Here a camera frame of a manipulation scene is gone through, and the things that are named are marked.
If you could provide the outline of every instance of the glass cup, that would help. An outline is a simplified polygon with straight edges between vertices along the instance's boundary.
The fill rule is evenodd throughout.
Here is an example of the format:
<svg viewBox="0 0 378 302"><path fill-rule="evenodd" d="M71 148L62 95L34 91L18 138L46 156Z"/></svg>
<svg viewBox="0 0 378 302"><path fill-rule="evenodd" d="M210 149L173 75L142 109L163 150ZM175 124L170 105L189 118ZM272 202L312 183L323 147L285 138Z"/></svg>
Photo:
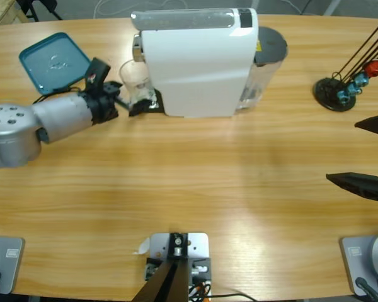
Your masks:
<svg viewBox="0 0 378 302"><path fill-rule="evenodd" d="M156 93L150 81L147 65L144 62L134 60L125 62L119 69L119 76L129 94L130 105L141 99L151 100L152 106L157 104Z"/></svg>

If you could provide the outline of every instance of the white cable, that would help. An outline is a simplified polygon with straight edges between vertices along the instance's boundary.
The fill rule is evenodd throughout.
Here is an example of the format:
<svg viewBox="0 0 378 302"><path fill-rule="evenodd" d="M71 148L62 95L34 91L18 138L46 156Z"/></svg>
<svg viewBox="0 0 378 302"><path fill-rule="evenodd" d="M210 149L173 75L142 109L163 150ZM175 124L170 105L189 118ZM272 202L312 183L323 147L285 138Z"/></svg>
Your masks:
<svg viewBox="0 0 378 302"><path fill-rule="evenodd" d="M100 4L101 4L102 1L103 1L103 0L99 0L98 3L96 4L96 6L95 6L95 8L94 8L94 16L93 16L93 19L96 18L96 11L98 10L98 6L100 6Z"/></svg>
<svg viewBox="0 0 378 302"><path fill-rule="evenodd" d="M147 3L153 4L153 5L159 5L159 8L163 8L168 2L171 2L171 1L178 1L183 4L185 9L188 9L188 3L185 0L165 0L162 4L156 4L150 1L148 1Z"/></svg>
<svg viewBox="0 0 378 302"><path fill-rule="evenodd" d="M101 10L101 7L103 5L105 5L106 3L109 3L111 1L116 1L116 0L99 0L98 3L96 4L95 8L94 8L94 16L93 18L95 19L96 18L96 14L100 14L102 16L115 16L116 14L120 14L124 11L127 11L127 10L130 10L132 8L135 8L136 6L140 5L140 3L136 3L136 4L133 4L127 8L123 8L123 9L119 9L118 11L112 11L111 13L104 13L102 10ZM167 3L171 2L171 1L178 1L180 3L182 3L185 7L185 9L188 8L188 3L186 3L185 0L165 0L162 4L158 4L158 3L153 3L153 2L150 2L150 1L146 1L145 4L151 4L151 5L154 5L154 6L158 6L158 8L163 8L165 7L165 5L167 5Z"/></svg>
<svg viewBox="0 0 378 302"><path fill-rule="evenodd" d="M292 8L294 8L299 14L301 14L301 10L295 6L290 0L280 0L281 2L285 2L287 4L289 4Z"/></svg>

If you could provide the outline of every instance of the circular base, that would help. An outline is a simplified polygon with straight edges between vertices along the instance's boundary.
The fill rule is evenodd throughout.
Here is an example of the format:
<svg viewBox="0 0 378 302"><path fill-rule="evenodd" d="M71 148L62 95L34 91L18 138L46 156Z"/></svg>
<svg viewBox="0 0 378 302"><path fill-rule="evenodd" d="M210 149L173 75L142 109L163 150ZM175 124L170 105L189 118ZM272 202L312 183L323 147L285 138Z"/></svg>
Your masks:
<svg viewBox="0 0 378 302"><path fill-rule="evenodd" d="M355 96L349 101L342 103L337 97L337 92L343 89L342 83L336 79L321 79L315 83L312 93L319 104L333 111L347 111L354 107Z"/></svg>

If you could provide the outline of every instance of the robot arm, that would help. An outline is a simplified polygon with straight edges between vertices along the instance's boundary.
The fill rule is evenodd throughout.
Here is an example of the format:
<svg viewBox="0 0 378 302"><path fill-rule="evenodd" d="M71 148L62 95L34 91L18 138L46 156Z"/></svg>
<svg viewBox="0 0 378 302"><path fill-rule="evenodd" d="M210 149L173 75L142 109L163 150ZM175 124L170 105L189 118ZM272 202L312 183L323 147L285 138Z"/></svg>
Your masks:
<svg viewBox="0 0 378 302"><path fill-rule="evenodd" d="M110 67L94 59L84 91L31 106L0 104L0 168L19 167L38 157L40 142L56 142L118 116L121 84L104 83Z"/></svg>

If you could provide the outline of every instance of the yellow sticker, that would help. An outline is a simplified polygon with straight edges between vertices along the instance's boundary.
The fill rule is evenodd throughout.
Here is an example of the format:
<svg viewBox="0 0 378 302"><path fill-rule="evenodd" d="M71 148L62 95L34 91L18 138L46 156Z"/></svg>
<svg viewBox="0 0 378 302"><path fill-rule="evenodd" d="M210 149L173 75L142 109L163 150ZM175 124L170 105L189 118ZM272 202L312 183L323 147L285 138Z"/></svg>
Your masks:
<svg viewBox="0 0 378 302"><path fill-rule="evenodd" d="M258 40L258 43L256 44L256 51L261 52L262 51L262 46L260 45L260 41Z"/></svg>

